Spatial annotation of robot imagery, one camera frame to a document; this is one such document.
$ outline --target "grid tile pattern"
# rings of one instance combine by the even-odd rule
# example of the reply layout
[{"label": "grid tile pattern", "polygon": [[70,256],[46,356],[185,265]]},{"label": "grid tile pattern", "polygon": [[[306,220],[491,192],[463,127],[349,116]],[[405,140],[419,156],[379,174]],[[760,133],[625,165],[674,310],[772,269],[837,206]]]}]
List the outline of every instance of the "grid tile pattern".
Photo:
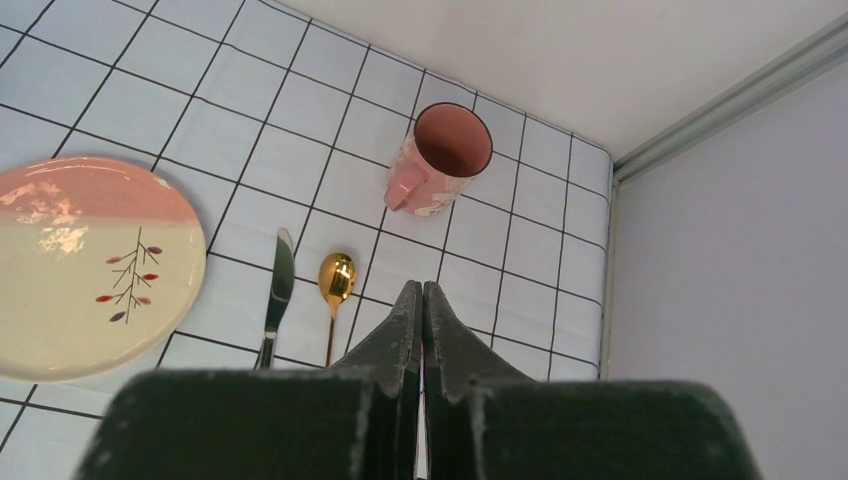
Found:
[{"label": "grid tile pattern", "polygon": [[[69,35],[95,21],[108,28]],[[474,109],[497,153],[442,214],[387,212],[388,166],[414,115],[441,101]],[[314,272],[343,250],[360,280],[333,359],[405,280],[438,279],[460,319],[528,375],[597,378],[609,155],[282,5],[2,1],[0,124],[3,170],[101,155],[163,176],[195,207],[209,252],[195,307],[146,356],[70,384],[0,379],[0,478],[69,477],[138,372],[252,366],[280,225],[298,280],[274,368],[323,363],[329,308]]]}]

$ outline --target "pink and white plate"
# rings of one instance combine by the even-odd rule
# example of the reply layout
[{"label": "pink and white plate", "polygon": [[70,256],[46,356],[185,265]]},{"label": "pink and white plate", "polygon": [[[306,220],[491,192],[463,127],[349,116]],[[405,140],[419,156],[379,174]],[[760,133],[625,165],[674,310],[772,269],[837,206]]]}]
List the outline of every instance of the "pink and white plate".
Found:
[{"label": "pink and white plate", "polygon": [[107,158],[0,174],[0,376],[66,381],[118,367],[188,313],[206,242],[185,198]]}]

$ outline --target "knife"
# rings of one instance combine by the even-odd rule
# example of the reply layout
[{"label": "knife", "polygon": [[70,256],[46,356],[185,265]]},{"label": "knife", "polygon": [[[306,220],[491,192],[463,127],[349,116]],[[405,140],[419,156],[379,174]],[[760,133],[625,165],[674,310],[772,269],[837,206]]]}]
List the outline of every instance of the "knife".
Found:
[{"label": "knife", "polygon": [[268,296],[268,311],[265,313],[265,333],[262,336],[262,346],[256,358],[254,370],[271,368],[274,357],[274,341],[277,339],[277,329],[280,320],[286,312],[294,289],[294,254],[291,235],[288,230],[277,230],[277,252],[274,256],[274,271],[271,274],[271,293]]}]

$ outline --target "mug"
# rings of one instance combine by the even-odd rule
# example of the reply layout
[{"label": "mug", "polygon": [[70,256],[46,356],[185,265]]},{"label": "mug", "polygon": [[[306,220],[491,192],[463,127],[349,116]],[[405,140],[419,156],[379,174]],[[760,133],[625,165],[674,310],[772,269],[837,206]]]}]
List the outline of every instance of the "mug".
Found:
[{"label": "mug", "polygon": [[455,103],[425,108],[415,121],[383,197],[392,211],[430,216],[444,210],[489,165],[492,135],[474,112]]}]

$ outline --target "spoon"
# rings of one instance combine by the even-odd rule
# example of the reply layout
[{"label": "spoon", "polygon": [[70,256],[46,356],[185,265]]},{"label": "spoon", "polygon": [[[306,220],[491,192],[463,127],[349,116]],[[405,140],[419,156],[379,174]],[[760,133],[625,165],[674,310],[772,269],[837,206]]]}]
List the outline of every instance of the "spoon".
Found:
[{"label": "spoon", "polygon": [[321,262],[318,270],[318,288],[321,296],[330,304],[330,338],[327,340],[327,361],[330,366],[330,354],[333,351],[333,329],[336,327],[336,311],[353,291],[356,281],[356,264],[344,253],[331,253]]}]

